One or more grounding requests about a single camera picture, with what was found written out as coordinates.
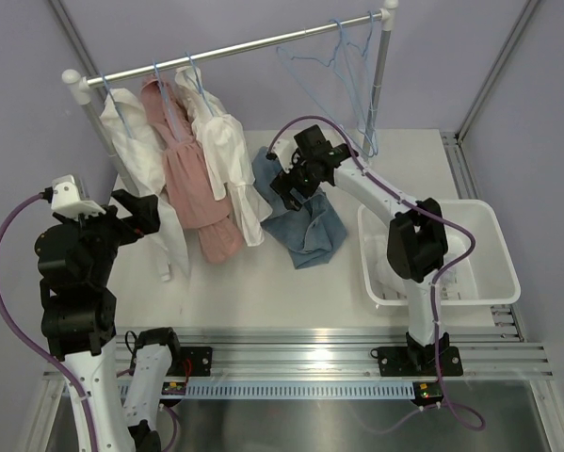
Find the blue denim skirt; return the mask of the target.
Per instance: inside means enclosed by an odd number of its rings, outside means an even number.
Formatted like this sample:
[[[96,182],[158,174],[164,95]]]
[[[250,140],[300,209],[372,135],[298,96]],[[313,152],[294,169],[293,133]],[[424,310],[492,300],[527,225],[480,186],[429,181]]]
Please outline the blue denim skirt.
[[[266,158],[262,147],[252,160],[254,187],[272,209],[261,222],[262,228],[283,245],[296,269],[325,265],[347,238],[347,230],[327,194],[319,189],[308,199],[297,195],[302,203],[298,211],[287,209],[282,198],[270,187],[281,165]]]

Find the white ruffled blouse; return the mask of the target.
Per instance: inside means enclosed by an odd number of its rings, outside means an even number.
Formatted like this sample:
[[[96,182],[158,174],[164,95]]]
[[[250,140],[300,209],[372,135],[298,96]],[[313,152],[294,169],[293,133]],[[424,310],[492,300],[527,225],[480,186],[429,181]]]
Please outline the white ruffled blouse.
[[[254,187],[249,150],[243,126],[229,114],[217,96],[205,88],[215,116],[211,116],[194,85],[191,67],[176,71],[177,93],[183,103],[194,137],[201,145],[214,198],[232,203],[234,219],[245,242],[257,247],[265,240],[261,222],[272,209]]]

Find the light blue white skirt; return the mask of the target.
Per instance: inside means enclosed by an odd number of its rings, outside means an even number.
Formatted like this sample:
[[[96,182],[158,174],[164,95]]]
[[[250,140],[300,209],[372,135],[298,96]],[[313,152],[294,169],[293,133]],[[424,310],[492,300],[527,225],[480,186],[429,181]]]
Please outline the light blue white skirt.
[[[394,273],[386,257],[387,236],[373,235],[365,239],[366,269],[369,287],[379,304],[404,305],[407,301],[405,281]],[[442,300],[476,299],[478,296],[468,259],[448,269],[440,278]]]

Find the blue hanger of blouse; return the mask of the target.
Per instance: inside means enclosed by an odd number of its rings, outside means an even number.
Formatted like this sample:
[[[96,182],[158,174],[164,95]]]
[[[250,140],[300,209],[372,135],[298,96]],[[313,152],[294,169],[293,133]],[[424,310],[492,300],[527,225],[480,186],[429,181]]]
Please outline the blue hanger of blouse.
[[[188,62],[190,63],[190,66],[191,66],[192,71],[194,73],[194,85],[196,86],[198,93],[202,97],[210,115],[215,116],[214,110],[213,110],[212,106],[210,105],[210,103],[209,103],[209,101],[208,101],[208,99],[205,95],[205,91],[204,91],[202,83],[201,83],[201,72],[200,72],[198,66],[196,65],[196,63],[194,62],[194,59],[192,58],[191,54],[186,52],[185,56],[188,59]]]

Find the blue hanger of denim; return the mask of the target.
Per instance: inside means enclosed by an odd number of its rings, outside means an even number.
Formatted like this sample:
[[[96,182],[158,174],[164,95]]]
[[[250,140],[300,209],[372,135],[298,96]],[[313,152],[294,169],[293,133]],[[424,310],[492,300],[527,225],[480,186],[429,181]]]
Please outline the blue hanger of denim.
[[[348,31],[340,24],[339,20],[333,19],[332,22],[337,25],[337,40],[328,56],[319,57],[314,54],[299,55],[285,45],[277,46],[275,53],[277,59],[287,73],[291,75],[304,93],[307,94],[310,100],[318,107],[322,115],[341,129],[345,130],[349,134],[353,147],[356,150],[361,151],[361,142],[359,141],[360,137],[356,134],[356,121],[347,89],[348,76],[343,56],[343,35]],[[333,81],[339,85],[340,99],[348,103],[348,108],[350,110],[350,116],[347,119],[342,119],[339,114],[339,109],[332,106],[331,101],[329,101],[327,97],[314,86],[313,83],[309,83],[306,80],[303,72],[309,68],[317,70],[323,75],[331,76]],[[376,132],[373,131],[371,127],[369,127],[369,129],[371,132],[375,133],[374,143],[377,144]]]

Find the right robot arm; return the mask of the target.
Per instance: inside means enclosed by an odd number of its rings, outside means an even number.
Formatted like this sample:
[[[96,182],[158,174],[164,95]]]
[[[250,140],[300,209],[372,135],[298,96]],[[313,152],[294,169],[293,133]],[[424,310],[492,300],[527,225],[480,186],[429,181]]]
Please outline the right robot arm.
[[[409,326],[403,347],[380,349],[380,366],[392,365],[407,375],[433,375],[449,346],[435,296],[434,274],[444,265],[448,242],[441,206],[433,199],[417,201],[380,179],[350,142],[334,146],[313,125],[292,144],[274,137],[266,157],[282,169],[271,188],[289,210],[324,183],[346,192],[387,229],[386,260],[405,287]]]

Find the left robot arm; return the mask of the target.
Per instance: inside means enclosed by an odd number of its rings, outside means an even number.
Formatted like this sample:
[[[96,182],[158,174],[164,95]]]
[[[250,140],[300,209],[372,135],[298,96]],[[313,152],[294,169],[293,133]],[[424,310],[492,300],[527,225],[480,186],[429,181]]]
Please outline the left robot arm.
[[[107,288],[121,246],[160,229],[158,198],[113,192],[117,205],[76,199],[57,210],[56,226],[35,244],[41,332],[55,366],[75,395],[73,412],[82,451],[159,451],[155,423],[164,379],[183,365],[171,328],[142,332],[133,349],[131,384],[121,396],[116,370],[117,299]],[[119,218],[118,205],[129,213]]]

